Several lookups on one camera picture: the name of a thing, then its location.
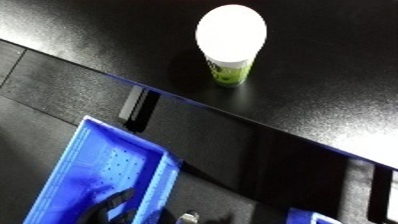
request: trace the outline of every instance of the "paper cup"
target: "paper cup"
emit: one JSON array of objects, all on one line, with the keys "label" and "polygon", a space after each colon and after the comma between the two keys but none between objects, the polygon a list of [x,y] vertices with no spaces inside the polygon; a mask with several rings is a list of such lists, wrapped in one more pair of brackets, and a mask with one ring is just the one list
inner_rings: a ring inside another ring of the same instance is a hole
[{"label": "paper cup", "polygon": [[217,84],[243,83],[267,36],[262,17],[241,5],[213,9],[199,22],[196,41]]}]

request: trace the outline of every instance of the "black countertop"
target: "black countertop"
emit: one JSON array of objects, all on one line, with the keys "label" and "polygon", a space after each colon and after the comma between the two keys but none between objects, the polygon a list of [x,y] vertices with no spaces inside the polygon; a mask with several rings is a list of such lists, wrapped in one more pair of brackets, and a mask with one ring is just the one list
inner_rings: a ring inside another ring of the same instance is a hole
[{"label": "black countertop", "polygon": [[[0,222],[21,223],[84,115],[122,128],[117,114],[131,85],[1,41],[0,59]],[[139,135],[189,164],[166,223],[186,209],[208,224],[284,223],[291,207],[369,223],[370,163],[164,96]]]},{"label": "black countertop", "polygon": [[[268,39],[246,83],[217,87],[194,41],[224,4]],[[398,168],[397,1],[0,2],[0,38]]]}]

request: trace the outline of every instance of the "cup lid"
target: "cup lid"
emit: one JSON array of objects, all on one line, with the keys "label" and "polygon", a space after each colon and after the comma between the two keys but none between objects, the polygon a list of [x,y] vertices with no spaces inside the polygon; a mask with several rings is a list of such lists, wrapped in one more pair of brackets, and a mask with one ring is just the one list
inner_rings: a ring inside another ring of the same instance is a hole
[{"label": "cup lid", "polygon": [[196,29],[196,41],[203,53],[223,62],[253,58],[266,36],[263,18],[242,5],[225,5],[211,10]]}]

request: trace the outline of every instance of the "blue bin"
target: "blue bin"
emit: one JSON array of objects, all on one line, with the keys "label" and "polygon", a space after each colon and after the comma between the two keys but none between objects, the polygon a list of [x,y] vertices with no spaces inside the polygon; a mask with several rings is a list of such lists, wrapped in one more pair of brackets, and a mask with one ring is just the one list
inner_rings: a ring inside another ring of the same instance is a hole
[{"label": "blue bin", "polygon": [[181,161],[164,148],[86,116],[24,223],[76,223],[92,205],[134,188],[134,197],[110,211],[136,209],[133,224],[157,223]]}]

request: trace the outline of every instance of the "green label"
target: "green label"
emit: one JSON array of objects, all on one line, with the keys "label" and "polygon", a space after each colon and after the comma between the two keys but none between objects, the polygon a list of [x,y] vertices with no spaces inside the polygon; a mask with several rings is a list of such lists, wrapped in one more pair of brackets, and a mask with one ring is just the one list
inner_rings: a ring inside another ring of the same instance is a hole
[{"label": "green label", "polygon": [[242,83],[249,74],[253,63],[249,63],[242,68],[221,67],[207,60],[211,73],[217,83],[224,86],[234,86]]}]

